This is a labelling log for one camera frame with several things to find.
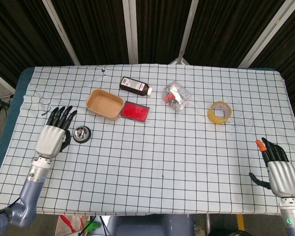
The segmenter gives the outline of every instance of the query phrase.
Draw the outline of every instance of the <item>tape roll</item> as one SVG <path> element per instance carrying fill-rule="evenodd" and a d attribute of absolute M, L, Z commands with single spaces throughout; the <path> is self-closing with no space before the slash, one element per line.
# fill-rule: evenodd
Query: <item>tape roll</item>
<path fill-rule="evenodd" d="M 219 109 L 222 110 L 224 112 L 224 118 L 221 117 L 217 117 L 214 112 L 213 109 Z M 214 102 L 210 109 L 207 112 L 207 117 L 209 118 L 209 120 L 211 120 L 211 122 L 213 122 L 214 124 L 222 124 L 225 121 L 228 120 L 228 118 L 231 116 L 232 114 L 232 109 L 231 107 L 222 101 L 218 101 L 218 102 Z"/>

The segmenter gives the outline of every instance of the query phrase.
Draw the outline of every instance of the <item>white bottle cap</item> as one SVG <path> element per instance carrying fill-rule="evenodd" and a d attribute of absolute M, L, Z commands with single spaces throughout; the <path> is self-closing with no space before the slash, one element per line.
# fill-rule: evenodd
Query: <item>white bottle cap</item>
<path fill-rule="evenodd" d="M 149 87 L 147 90 L 147 95 L 151 96 L 153 88 Z"/>

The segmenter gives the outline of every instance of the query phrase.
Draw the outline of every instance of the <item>green object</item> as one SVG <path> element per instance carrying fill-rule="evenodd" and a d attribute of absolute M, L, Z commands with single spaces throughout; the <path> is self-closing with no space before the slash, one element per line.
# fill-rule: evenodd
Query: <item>green object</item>
<path fill-rule="evenodd" d="M 97 229 L 100 227 L 100 223 L 93 221 L 86 229 L 85 232 L 92 232 L 93 230 Z"/>

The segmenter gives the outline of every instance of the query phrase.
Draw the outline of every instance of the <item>blue table edge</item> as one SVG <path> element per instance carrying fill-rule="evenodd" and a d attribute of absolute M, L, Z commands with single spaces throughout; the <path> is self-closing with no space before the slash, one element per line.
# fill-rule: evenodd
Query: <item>blue table edge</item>
<path fill-rule="evenodd" d="M 6 151 L 9 147 L 16 120 L 20 113 L 20 107 L 23 103 L 24 95 L 26 94 L 34 70 L 35 67 L 26 68 L 19 77 L 19 81 L 13 96 L 13 101 L 10 106 L 9 115 L 6 119 L 5 127 L 0 139 L 0 168 L 3 163 Z"/>

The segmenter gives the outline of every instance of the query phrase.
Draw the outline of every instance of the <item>clear plastic bag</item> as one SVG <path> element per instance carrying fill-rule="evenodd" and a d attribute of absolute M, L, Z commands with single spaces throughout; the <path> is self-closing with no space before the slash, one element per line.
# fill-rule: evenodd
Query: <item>clear plastic bag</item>
<path fill-rule="evenodd" d="M 188 105 L 191 96 L 192 93 L 186 90 L 177 81 L 171 82 L 163 91 L 163 100 L 169 103 L 176 112 L 180 112 Z"/>

